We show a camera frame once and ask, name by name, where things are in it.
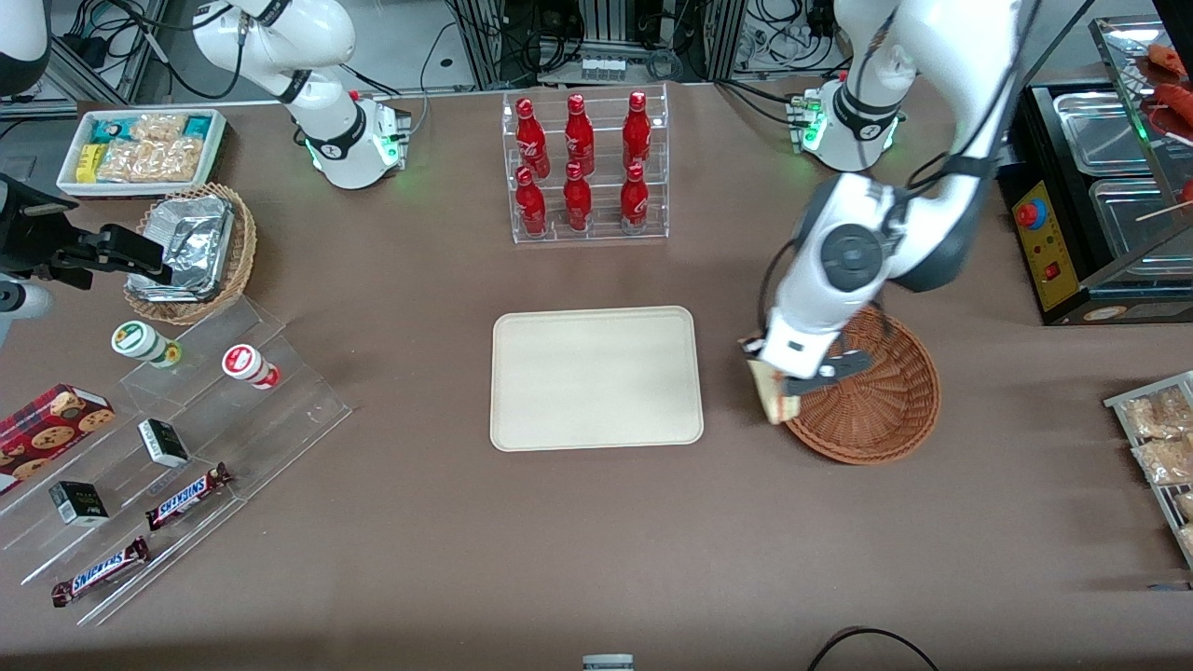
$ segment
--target snickers bar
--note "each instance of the snickers bar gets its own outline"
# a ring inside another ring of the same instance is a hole
[[[54,585],[50,598],[54,599],[54,608],[62,608],[74,599],[81,597],[87,590],[95,585],[112,579],[117,573],[135,564],[147,564],[149,561],[149,546],[146,540],[137,536],[132,544],[112,556],[92,566],[87,571],[75,575],[74,580],[67,580]]]
[[[146,512],[146,518],[149,519],[149,530],[156,531],[161,529],[168,522],[175,517],[180,517],[194,504],[208,498],[212,492],[230,481],[231,474],[228,473],[228,467],[221,461],[215,468],[204,473],[203,478],[191,482],[185,490],[166,499],[166,503]]]

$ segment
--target yellow control panel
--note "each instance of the yellow control panel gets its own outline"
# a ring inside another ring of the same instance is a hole
[[[1073,270],[1069,250],[1052,214],[1052,202],[1040,181],[1010,210],[1019,230],[1019,242],[1027,257],[1036,295],[1050,310],[1077,293],[1077,273]]]

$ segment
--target red emergency stop button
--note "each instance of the red emergency stop button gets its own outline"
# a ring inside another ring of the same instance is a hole
[[[1047,205],[1039,198],[1032,198],[1015,208],[1015,223],[1027,230],[1038,230],[1047,220]]]
[[[1015,223],[1022,226],[1024,228],[1036,223],[1037,218],[1039,218],[1039,211],[1036,209],[1036,205],[1031,203],[1024,203],[1022,205],[1019,205],[1018,210],[1015,210]]]

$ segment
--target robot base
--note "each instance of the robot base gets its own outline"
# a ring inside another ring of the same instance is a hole
[[[833,96],[840,86],[840,81],[830,81],[787,103],[787,121],[801,124],[791,129],[791,144],[797,154],[809,153],[833,170],[858,172],[873,166],[895,142],[898,118],[885,133],[874,125],[877,135],[859,142],[833,110]]]
[[[319,155],[307,142],[315,167],[340,189],[364,189],[391,170],[406,168],[410,142],[410,115],[372,100],[358,100],[365,112],[365,133],[344,158]]]

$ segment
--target cookie box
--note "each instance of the cookie box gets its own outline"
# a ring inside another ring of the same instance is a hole
[[[0,420],[0,494],[31,478],[115,417],[107,399],[56,384]]]

